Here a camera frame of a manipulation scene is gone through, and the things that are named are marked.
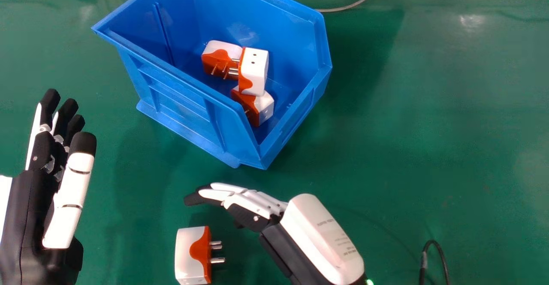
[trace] storage bin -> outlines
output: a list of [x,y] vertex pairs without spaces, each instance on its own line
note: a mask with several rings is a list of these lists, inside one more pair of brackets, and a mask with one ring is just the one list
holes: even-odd
[[[293,0],[129,0],[92,29],[115,45],[137,109],[229,166],[266,169],[324,93],[324,18]],[[204,73],[210,40],[268,50],[274,115],[252,127],[233,80]]]

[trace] metal pin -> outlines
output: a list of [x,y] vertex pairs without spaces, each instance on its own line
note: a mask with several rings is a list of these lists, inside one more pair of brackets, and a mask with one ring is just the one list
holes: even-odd
[[211,264],[223,264],[225,262],[225,257],[214,257],[210,259]]

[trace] robotic arm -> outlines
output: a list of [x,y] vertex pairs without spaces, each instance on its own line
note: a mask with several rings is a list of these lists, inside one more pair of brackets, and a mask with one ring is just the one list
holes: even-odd
[[237,226],[259,233],[263,248],[294,285],[369,283],[353,242],[314,195],[285,203],[260,191],[211,183],[184,202],[225,207]]
[[25,170],[0,176],[0,276],[4,285],[73,285],[84,248],[74,238],[96,137],[68,99],[46,92],[36,107]]

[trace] green table surface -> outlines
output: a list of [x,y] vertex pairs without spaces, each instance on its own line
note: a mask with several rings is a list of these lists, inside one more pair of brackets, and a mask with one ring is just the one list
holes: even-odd
[[231,169],[135,109],[115,48],[90,30],[124,1],[0,0],[0,172],[22,169],[49,87],[98,138],[78,285],[175,285],[176,231],[205,224],[227,258],[214,284],[287,284],[256,234],[184,207],[215,181],[317,195],[377,285],[417,283],[431,238],[454,284],[549,281],[548,0],[369,0],[326,15],[326,94],[268,171]]

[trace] gray cable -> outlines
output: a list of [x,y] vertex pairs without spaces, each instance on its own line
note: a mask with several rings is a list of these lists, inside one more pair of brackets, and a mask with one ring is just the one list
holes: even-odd
[[360,4],[362,4],[363,2],[365,2],[366,0],[358,0],[354,3],[352,3],[351,5],[347,5],[347,6],[343,6],[343,7],[337,7],[335,9],[317,9],[316,11],[318,12],[338,12],[338,11],[343,11],[343,10],[347,10],[347,9],[351,9],[355,6],[358,6]]

